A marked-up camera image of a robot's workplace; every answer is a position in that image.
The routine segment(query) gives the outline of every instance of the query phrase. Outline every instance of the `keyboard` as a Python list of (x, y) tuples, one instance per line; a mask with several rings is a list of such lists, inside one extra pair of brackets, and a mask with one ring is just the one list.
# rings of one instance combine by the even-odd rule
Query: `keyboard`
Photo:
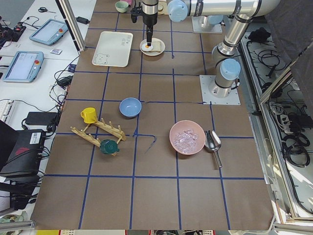
[(13, 114), (15, 105), (16, 105), (16, 101), (11, 100), (11, 99), (0, 101), (0, 120), (1, 121), (8, 124)]

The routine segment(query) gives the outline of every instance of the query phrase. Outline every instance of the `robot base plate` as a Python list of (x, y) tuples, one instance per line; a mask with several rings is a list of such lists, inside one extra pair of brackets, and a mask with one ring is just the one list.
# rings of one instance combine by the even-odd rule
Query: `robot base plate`
[(217, 98), (214, 95), (212, 95), (211, 92), (209, 91), (209, 84), (214, 79), (215, 79), (214, 75), (200, 75), (202, 101), (207, 104), (210, 104), (211, 102), (213, 105), (214, 104), (240, 105), (237, 89), (231, 90), (229, 96), (225, 98)]
[(193, 31), (195, 33), (215, 33), (215, 34), (219, 33), (219, 34), (221, 34), (223, 32), (220, 24), (208, 25), (206, 27), (201, 27), (201, 24), (199, 22), (200, 17), (201, 16), (198, 16), (198, 17), (192, 16), (191, 17), (192, 28), (193, 28)]

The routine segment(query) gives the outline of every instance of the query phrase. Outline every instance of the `scissors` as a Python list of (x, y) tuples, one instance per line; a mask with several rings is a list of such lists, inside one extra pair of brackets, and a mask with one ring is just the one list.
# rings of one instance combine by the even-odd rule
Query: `scissors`
[(40, 7), (39, 9), (38, 9), (38, 11), (39, 12), (41, 12), (41, 13), (43, 13), (43, 12), (51, 12), (51, 13), (56, 13), (56, 12), (53, 12), (53, 11), (48, 11), (48, 9), (47, 8), (45, 8), (45, 7)]

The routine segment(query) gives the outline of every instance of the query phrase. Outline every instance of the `metal scoop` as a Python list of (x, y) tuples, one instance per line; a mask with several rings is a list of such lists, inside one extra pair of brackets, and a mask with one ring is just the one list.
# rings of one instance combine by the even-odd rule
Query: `metal scoop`
[(215, 133), (215, 131), (205, 131), (205, 147), (209, 153), (214, 153), (215, 159), (219, 168), (222, 167), (221, 159), (218, 153), (218, 150), (221, 147), (221, 140)]

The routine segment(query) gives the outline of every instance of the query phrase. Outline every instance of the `blue bowl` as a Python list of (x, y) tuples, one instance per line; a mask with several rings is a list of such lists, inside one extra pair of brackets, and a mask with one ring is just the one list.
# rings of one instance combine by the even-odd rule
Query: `blue bowl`
[(128, 118), (133, 118), (140, 113), (141, 103), (138, 99), (129, 97), (122, 100), (122, 102), (119, 104), (119, 110), (122, 115)]

